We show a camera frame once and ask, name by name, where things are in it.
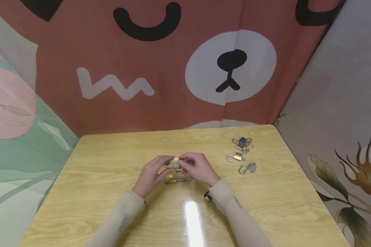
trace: beige sleeve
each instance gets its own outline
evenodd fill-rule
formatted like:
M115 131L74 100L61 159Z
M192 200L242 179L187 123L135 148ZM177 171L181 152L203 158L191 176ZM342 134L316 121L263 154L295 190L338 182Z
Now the beige sleeve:
M227 216L239 247L272 246L256 221L237 200L227 180L220 179L217 184L209 188L209 194L217 208Z
M85 247L115 247L124 229L144 209L143 198L127 190L114 206L114 210L99 227Z

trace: orange flower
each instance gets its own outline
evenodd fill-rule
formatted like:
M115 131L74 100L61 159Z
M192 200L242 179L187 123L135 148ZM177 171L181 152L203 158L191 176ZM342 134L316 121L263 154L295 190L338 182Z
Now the orange flower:
M334 149L335 154L341 160L339 163L342 164L344 168L345 177L354 185L359 186L365 193L371 195L371 182L367 178L367 174L360 169L358 166L355 166L350 160L349 157L346 156L346 159L343 159L337 151Z
M362 163L360 161L360 153L362 151L360 142L357 142L357 144L358 144L359 148L358 148L358 151L357 151L357 154L356 154L356 164L365 173L371 173L371 160L370 160L371 159L371 157L370 157L371 156L371 154L370 154L371 138L370 138L370 142L367 145L367 150L366 150L366 153L365 153L365 157L363 157L363 158L365 158L364 163Z

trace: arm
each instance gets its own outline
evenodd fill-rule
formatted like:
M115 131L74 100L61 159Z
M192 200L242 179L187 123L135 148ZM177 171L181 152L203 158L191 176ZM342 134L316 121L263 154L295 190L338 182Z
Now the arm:
M121 233L143 209L143 198L136 195L132 190L127 190L115 204L112 213L85 246L116 246Z
M209 185L209 194L217 208L227 216L240 247L272 246L256 221L239 203L232 187L217 175L204 154L185 153L179 157L178 164L183 167L183 174L190 172L195 179Z
M172 172L159 169L174 156L160 155L144 165L132 190L127 190L114 206L112 213L103 222L85 247L115 247L124 229L144 209L144 198L151 193L162 179Z
M240 247L272 246L256 221L235 197L232 187L225 179L220 179L215 185L210 187L209 194L212 196L217 208L227 216Z

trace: small padlock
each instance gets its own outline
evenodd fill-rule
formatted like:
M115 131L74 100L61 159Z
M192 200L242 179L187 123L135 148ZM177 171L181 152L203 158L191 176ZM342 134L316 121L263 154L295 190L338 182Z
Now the small padlock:
M235 143L235 144L240 144L240 143L243 143L246 147L251 145L251 147L253 148L253 145L251 144L251 138L244 138L244 137L241 137L239 140L237 139L232 139L232 142Z
M246 158L242 156L241 153L236 152L234 156L232 155L227 155L227 161L233 162L232 160L229 159L229 157L232 157L236 159L237 161L245 161Z
M244 170L244 171L240 171L241 169L242 169L242 167L243 166L240 166L239 167L239 169L238 169L238 172L240 173L240 174L245 174L248 170L249 171L251 171L251 173L253 173L255 170L256 170L256 168L257 168L257 166L256 166L256 164L253 162L253 163L249 163L247 166L246 166L246 169Z
M250 149L246 148L245 144L244 143L238 143L238 145L236 146L237 149L239 149L240 151L242 151L242 153L244 154L247 154Z
M177 163L178 160L179 160L179 158L174 158L169 162L169 164L163 166L165 169L174 169L175 170L175 171L170 172L169 174L167 174L164 177L164 183L165 184L175 183L175 182L178 182L178 181L190 181L194 178L194 177L183 178L183 179L178 179L177 178L177 173L183 171L183 169L180 169L180 166Z

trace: right hand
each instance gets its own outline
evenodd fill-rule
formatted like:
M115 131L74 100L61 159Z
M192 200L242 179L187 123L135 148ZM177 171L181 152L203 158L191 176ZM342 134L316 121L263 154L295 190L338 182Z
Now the right hand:
M179 157L178 164L185 169L183 174L190 172L195 179L210 187L220 180L203 153L185 153Z

